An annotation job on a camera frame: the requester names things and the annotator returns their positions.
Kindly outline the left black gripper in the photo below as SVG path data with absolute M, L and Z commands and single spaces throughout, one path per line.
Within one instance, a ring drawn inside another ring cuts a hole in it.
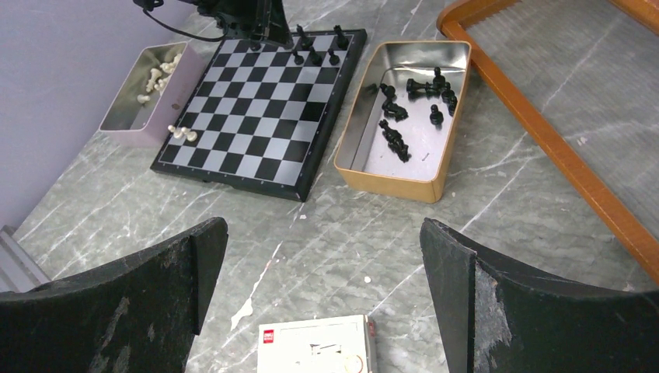
M 195 1 L 201 16 L 213 18 L 224 35 L 291 49 L 292 33 L 281 0 Z

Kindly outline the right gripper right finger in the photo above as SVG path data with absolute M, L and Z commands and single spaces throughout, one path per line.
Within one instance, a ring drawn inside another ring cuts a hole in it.
M 426 218 L 420 249 L 451 372 L 656 372 L 658 293 L 583 284 Z

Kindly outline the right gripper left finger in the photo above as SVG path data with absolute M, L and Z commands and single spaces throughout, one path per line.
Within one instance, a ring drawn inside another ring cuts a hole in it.
M 109 263 L 1 295 L 3 372 L 183 372 L 228 243 L 209 218 Z

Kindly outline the black rook corner board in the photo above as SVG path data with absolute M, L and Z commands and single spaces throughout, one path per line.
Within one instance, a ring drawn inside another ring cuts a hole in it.
M 342 51 L 347 51 L 350 46 L 350 40 L 345 35 L 342 27 L 340 25 L 335 25 L 333 31 L 336 34 L 335 44 L 336 47 Z

